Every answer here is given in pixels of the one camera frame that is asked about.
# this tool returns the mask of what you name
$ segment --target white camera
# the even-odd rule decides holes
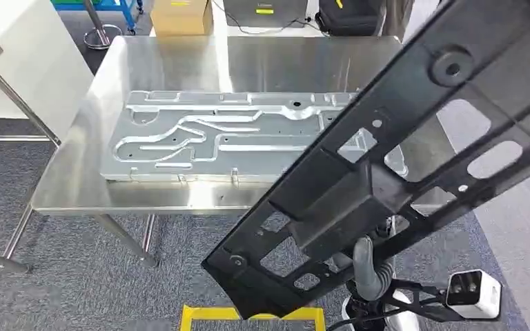
[[[477,269],[450,276],[446,305],[465,319],[495,319],[501,307],[501,284]]]

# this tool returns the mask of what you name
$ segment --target gray hose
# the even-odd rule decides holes
[[[387,291],[393,279],[393,262],[388,260],[375,268],[371,238],[358,239],[353,252],[353,266],[357,292],[363,299],[374,301]]]

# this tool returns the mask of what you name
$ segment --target metal bracket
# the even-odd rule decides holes
[[[387,153],[455,99],[469,101],[490,119],[486,134],[418,182],[385,166]],[[375,126],[377,116],[381,125]],[[370,130],[377,143],[350,162],[337,151],[360,128]],[[473,161],[505,141],[520,146],[515,161],[486,177],[469,172]],[[387,217],[400,215],[409,226],[375,246],[376,261],[407,249],[528,177],[530,0],[446,1],[202,266],[244,318],[284,316],[352,279],[352,266],[332,271],[325,260],[338,252],[351,254],[356,239]],[[438,187],[455,199],[427,216],[413,209],[416,199]],[[274,212],[291,221],[277,232],[263,229]],[[309,260],[281,277],[260,262],[289,237]],[[295,282],[306,274],[318,282],[304,290]]]

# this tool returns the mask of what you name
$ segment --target stamped metal panel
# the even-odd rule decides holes
[[[354,95],[133,91],[101,174],[115,181],[272,183]],[[340,154],[356,161],[375,142],[361,128]],[[399,147],[385,161],[407,175]]]

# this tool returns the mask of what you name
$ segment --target white wall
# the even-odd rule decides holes
[[[63,140],[92,73],[49,0],[0,0],[0,74]],[[0,118],[25,115],[0,91]]]

